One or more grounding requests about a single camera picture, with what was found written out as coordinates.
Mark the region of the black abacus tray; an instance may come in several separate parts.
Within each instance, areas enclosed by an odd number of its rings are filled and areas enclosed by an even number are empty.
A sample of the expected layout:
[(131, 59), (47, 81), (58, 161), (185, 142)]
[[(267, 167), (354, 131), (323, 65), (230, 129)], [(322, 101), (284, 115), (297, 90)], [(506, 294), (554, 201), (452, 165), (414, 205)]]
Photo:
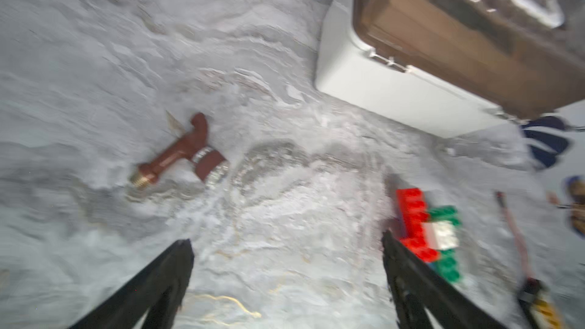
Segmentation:
[(528, 278), (516, 295), (519, 307), (532, 329), (565, 328), (562, 317), (540, 280)]

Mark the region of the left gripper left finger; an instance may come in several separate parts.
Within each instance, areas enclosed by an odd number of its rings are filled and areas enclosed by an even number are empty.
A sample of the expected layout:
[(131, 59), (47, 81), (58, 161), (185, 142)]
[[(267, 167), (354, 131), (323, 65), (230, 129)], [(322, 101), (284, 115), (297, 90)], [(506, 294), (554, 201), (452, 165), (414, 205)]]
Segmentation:
[(177, 240), (73, 328), (171, 328), (193, 271), (189, 239)]

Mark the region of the red lego brick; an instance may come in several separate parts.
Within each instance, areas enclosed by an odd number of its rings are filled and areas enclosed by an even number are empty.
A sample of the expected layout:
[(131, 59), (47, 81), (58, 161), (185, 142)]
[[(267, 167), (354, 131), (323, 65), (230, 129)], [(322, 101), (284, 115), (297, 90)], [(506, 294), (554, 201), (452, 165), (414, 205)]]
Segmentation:
[(425, 263), (433, 263), (440, 258), (440, 253), (427, 246), (421, 237), (399, 239), (402, 245)]
[(411, 239), (424, 239), (422, 224), (429, 218), (424, 193), (418, 188), (396, 190), (399, 212), (405, 227), (405, 236)]

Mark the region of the green lego brick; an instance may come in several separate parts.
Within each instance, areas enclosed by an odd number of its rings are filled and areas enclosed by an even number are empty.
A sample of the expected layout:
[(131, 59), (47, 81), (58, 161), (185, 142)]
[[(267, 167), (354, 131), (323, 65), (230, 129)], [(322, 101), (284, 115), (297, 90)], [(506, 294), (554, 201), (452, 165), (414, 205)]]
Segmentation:
[(456, 228), (461, 225), (454, 206), (434, 207), (428, 210), (430, 222), (451, 222)]
[(456, 259), (456, 250), (438, 251), (438, 258), (432, 267), (448, 283), (458, 283), (461, 280), (459, 265)]

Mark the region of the brown lid storage box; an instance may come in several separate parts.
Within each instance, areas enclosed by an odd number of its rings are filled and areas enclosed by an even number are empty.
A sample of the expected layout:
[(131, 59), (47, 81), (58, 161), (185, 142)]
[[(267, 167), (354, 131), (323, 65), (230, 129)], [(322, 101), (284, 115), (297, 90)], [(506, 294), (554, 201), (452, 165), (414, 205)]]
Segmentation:
[(584, 98), (582, 0), (333, 0), (315, 87), (452, 138)]

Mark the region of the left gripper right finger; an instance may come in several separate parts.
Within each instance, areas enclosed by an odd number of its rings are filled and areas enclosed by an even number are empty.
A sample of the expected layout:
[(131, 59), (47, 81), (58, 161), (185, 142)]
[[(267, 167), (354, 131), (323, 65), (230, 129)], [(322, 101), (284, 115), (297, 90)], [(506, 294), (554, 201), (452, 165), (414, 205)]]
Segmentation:
[(400, 328), (503, 328), (422, 260), (390, 231), (383, 233), (383, 264)]

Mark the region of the white square lego brick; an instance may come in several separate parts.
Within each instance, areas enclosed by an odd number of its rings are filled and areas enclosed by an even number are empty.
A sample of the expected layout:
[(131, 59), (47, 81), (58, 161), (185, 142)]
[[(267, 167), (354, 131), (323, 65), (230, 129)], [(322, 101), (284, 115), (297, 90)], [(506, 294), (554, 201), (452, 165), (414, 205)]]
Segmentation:
[(429, 248), (447, 251), (458, 248), (456, 227), (449, 221), (423, 222), (424, 239)]

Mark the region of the brown wooden stamp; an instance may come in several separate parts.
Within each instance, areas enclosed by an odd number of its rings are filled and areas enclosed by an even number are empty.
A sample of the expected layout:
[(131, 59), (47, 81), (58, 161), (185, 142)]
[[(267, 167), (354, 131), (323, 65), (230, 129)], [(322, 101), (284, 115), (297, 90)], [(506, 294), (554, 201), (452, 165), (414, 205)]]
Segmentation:
[(193, 129), (186, 132), (151, 161), (140, 164), (129, 182), (138, 190), (156, 184), (176, 162), (185, 159), (195, 175), (208, 187), (219, 184), (229, 173), (229, 161), (207, 142), (209, 128), (206, 116), (197, 113), (190, 119)]

